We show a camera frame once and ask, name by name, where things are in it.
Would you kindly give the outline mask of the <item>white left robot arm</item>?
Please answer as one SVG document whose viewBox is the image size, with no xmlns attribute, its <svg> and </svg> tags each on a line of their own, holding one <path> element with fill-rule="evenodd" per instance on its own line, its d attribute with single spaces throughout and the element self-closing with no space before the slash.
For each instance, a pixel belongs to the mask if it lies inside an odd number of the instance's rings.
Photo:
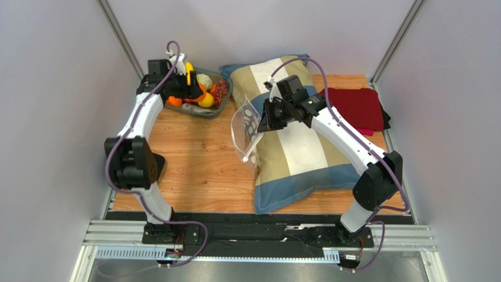
<svg viewBox="0 0 501 282">
<path fill-rule="evenodd" d="M 151 151 L 148 140 L 166 102 L 196 100 L 205 92 L 192 64 L 177 57 L 149 60 L 148 71 L 136 89 L 135 106 L 126 125 L 116 137 L 105 140 L 105 173 L 111 188 L 134 195 L 140 203 L 147 216 L 147 236 L 173 240 L 179 234 L 179 223 L 158 186 L 166 160 Z"/>
</svg>

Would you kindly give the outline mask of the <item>yellow banana bunch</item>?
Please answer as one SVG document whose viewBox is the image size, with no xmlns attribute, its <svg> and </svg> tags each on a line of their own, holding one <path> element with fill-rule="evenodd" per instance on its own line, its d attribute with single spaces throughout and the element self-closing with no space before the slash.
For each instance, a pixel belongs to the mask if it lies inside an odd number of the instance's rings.
<svg viewBox="0 0 501 282">
<path fill-rule="evenodd" d="M 192 86 L 192 78 L 196 76 L 194 73 L 194 67 L 190 62 L 185 63 L 185 70 L 186 70 L 186 81 L 188 86 Z"/>
</svg>

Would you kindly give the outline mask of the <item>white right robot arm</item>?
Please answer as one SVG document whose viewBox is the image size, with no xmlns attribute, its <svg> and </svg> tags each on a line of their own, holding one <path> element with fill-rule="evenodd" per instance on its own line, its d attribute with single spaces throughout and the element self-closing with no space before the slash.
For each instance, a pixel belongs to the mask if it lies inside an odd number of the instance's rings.
<svg viewBox="0 0 501 282">
<path fill-rule="evenodd" d="M 327 90 L 310 95 L 296 75 L 281 80 L 269 76 L 264 85 L 270 96 L 263 103 L 259 133 L 301 123 L 333 144 L 357 171 L 354 200 L 339 220 L 340 229 L 357 233 L 384 209 L 390 198 L 403 193 L 403 157 L 368 141 L 332 105 Z"/>
</svg>

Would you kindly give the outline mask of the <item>orange fruit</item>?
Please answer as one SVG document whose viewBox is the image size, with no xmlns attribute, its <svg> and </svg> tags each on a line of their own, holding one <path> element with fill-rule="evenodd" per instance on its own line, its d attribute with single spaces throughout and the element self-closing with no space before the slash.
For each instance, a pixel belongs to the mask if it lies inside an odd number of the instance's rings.
<svg viewBox="0 0 501 282">
<path fill-rule="evenodd" d="M 167 98 L 166 104 L 169 106 L 180 108 L 183 105 L 183 99 L 170 96 Z"/>
</svg>

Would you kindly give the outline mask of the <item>clear polka-dot zip bag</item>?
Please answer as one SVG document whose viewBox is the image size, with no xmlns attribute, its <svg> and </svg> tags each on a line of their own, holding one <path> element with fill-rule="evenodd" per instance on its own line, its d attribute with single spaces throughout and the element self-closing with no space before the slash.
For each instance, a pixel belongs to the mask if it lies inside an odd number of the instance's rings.
<svg viewBox="0 0 501 282">
<path fill-rule="evenodd" d="M 231 137 L 234 150 L 240 161 L 252 169 L 257 167 L 256 147 L 263 133 L 258 132 L 261 115 L 245 98 L 231 120 Z"/>
</svg>

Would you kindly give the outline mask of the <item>green cabbage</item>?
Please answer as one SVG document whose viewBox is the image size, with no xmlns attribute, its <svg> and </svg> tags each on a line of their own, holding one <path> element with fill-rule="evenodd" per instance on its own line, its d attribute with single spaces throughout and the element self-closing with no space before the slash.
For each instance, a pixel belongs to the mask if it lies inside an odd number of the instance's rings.
<svg viewBox="0 0 501 282">
<path fill-rule="evenodd" d="M 209 91 L 213 85 L 213 80 L 211 79 L 211 77 L 205 73 L 199 73 L 196 75 L 196 77 L 198 82 L 201 83 L 207 91 Z"/>
</svg>

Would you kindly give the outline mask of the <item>small orange pumpkin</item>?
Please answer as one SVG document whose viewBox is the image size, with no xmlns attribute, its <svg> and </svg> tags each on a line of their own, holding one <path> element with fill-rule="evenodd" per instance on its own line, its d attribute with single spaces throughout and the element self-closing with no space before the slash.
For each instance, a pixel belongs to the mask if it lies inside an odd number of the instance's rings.
<svg viewBox="0 0 501 282">
<path fill-rule="evenodd" d="M 217 87 L 217 84 L 213 84 L 209 90 L 209 93 L 214 96 L 215 95 L 215 92 L 216 92 L 216 87 Z"/>
</svg>

